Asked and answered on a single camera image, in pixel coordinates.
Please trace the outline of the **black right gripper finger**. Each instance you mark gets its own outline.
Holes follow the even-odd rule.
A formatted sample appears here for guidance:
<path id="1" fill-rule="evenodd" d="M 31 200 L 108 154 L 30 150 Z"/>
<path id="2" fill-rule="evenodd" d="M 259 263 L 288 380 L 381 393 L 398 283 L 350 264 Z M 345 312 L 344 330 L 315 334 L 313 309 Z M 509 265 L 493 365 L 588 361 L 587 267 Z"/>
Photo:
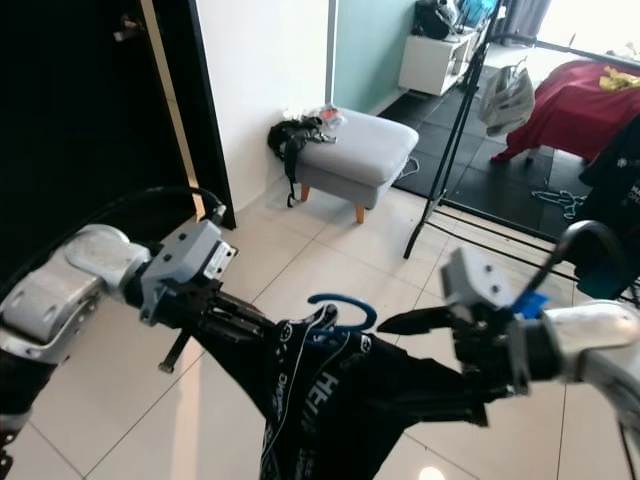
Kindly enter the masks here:
<path id="1" fill-rule="evenodd" d="M 457 316 L 448 306 L 416 308 L 388 317 L 376 326 L 376 332 L 412 337 L 428 334 L 436 329 L 452 329 L 457 321 Z"/>

